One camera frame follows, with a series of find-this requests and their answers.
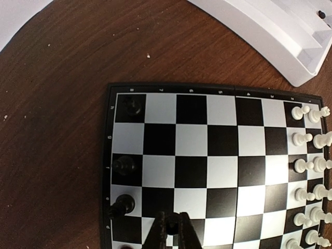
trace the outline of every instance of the white chess piece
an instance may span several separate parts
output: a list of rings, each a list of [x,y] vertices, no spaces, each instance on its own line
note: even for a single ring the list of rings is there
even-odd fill
[[[324,146],[331,146],[331,144],[332,144],[332,131],[323,135],[318,134],[313,139],[313,145],[317,149],[321,149]]]
[[[332,169],[332,161],[331,160],[325,160],[323,157],[316,157],[313,160],[314,164],[314,171],[316,172],[324,172],[326,169]]]
[[[303,247],[295,239],[290,239],[286,242],[286,249],[303,249]]]
[[[312,225],[312,220],[307,218],[304,213],[298,213],[294,217],[294,224],[298,227],[302,225],[310,227]]]
[[[295,191],[295,199],[298,201],[313,201],[315,199],[315,194],[308,193],[304,188],[298,188]]]
[[[311,110],[309,112],[309,120],[312,123],[318,123],[321,117],[327,117],[330,115],[330,109],[325,106],[321,110]]]
[[[303,115],[310,111],[310,107],[305,105],[304,107],[300,108],[298,106],[292,109],[292,116],[296,120],[300,120],[303,118]]]
[[[313,189],[313,193],[317,200],[322,200],[324,197],[327,197],[329,201],[332,201],[332,189],[327,190],[323,184],[316,185]]]
[[[324,211],[319,207],[314,207],[310,211],[310,219],[313,222],[319,222],[323,220],[325,223],[332,223],[332,213],[325,214]]]
[[[328,239],[324,239],[323,237],[319,237],[318,232],[316,230],[311,230],[308,232],[306,236],[306,243],[308,245],[317,243],[317,245],[321,245],[322,247],[331,246],[330,241]]]
[[[303,159],[298,159],[295,162],[294,168],[297,173],[303,173],[306,170],[312,170],[314,167],[313,162],[306,162]]]
[[[302,135],[300,133],[294,133],[293,134],[293,143],[296,146],[301,146],[307,142],[310,142],[312,140],[312,135],[310,133]]]

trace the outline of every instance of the chessboard border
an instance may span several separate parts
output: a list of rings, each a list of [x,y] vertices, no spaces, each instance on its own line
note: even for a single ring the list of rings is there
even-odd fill
[[[100,168],[100,239],[101,249],[112,248],[112,225],[108,218],[107,210],[110,206],[110,164],[112,141],[109,136],[113,133],[113,122],[115,115],[115,101],[118,93],[184,93],[184,94],[209,94],[209,95],[231,95],[247,98],[276,99],[290,102],[301,102],[317,104],[323,107],[323,99],[320,96],[304,93],[281,91],[265,88],[249,88],[221,84],[197,84],[176,82],[116,82],[107,86],[106,110],[104,120],[104,135],[102,148],[102,166]],[[327,124],[322,119],[322,131],[327,132]],[[328,148],[324,148],[324,157],[329,159]],[[329,174],[325,171],[324,185],[329,187]],[[327,210],[327,200],[323,201],[323,210]],[[325,223],[321,221],[319,233],[324,230]]]

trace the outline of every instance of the chessboard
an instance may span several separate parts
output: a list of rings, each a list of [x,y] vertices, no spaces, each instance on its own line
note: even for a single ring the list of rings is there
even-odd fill
[[[321,97],[267,89],[208,84],[110,84],[102,165],[101,247],[141,249],[156,214],[187,212],[204,249],[303,248],[306,235],[325,223],[296,226],[299,213],[327,212],[327,200],[297,200],[299,188],[329,188],[328,170],[297,173],[294,164],[328,150],[313,142],[295,146],[295,133],[327,132],[325,118],[312,123],[294,107],[323,107]],[[129,114],[128,101],[140,110]],[[112,170],[128,156],[129,175]],[[110,220],[118,196],[135,200],[134,210]],[[167,248],[178,248],[168,236]]]

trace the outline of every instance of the wood grain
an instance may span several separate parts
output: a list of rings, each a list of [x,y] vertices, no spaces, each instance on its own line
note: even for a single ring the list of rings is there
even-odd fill
[[[332,107],[331,77],[329,53],[316,78],[292,87],[185,0],[55,0],[0,53],[0,248],[100,247],[107,83],[264,87],[320,95]]]

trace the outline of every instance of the brown wood surface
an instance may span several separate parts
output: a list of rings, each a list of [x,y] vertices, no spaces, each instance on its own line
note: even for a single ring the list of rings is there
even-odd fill
[[[264,87],[320,95],[332,107],[331,77],[329,53],[317,77],[292,87],[185,0],[55,0],[0,53],[0,248],[100,247],[108,82]]]

